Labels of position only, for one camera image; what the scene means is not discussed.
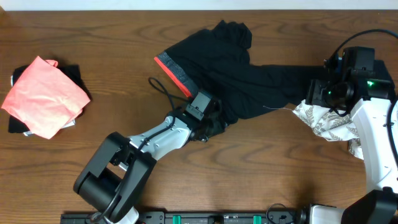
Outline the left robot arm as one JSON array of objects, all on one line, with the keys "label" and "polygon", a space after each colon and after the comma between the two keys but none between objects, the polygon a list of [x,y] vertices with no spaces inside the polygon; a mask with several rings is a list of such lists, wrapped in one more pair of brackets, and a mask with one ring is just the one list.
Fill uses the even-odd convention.
[{"label": "left robot arm", "polygon": [[158,126],[135,136],[109,134],[77,177],[73,189],[97,209],[90,221],[135,223],[135,204],[156,163],[190,141],[206,142],[222,133],[226,123],[219,102],[205,110],[187,104],[170,111]]}]

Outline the black leggings with red waistband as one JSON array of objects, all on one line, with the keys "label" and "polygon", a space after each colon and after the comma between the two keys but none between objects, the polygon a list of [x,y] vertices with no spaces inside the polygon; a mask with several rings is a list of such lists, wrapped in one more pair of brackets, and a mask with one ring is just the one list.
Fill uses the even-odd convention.
[{"label": "black leggings with red waistband", "polygon": [[299,105],[310,82],[327,75],[322,66],[252,65],[251,42],[245,24],[221,21],[167,48],[155,61],[185,96],[205,90],[220,99],[228,124]]}]

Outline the white fern print cloth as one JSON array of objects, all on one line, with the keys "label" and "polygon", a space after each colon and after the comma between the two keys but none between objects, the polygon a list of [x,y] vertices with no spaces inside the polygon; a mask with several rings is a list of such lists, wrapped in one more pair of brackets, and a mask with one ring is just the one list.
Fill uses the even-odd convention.
[{"label": "white fern print cloth", "polygon": [[349,114],[340,117],[334,111],[329,112],[328,108],[307,105],[304,100],[292,112],[307,124],[316,136],[327,141],[348,141],[348,151],[354,157],[364,159],[358,130]]}]

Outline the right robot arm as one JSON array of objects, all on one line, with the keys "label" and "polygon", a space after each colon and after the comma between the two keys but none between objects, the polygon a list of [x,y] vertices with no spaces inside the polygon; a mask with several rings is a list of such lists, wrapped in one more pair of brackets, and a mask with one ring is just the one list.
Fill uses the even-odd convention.
[{"label": "right robot arm", "polygon": [[367,194],[346,209],[312,205],[298,223],[390,223],[397,211],[397,97],[390,76],[374,69],[375,51],[348,47],[325,62],[328,81],[312,80],[305,104],[350,115],[359,135]]}]

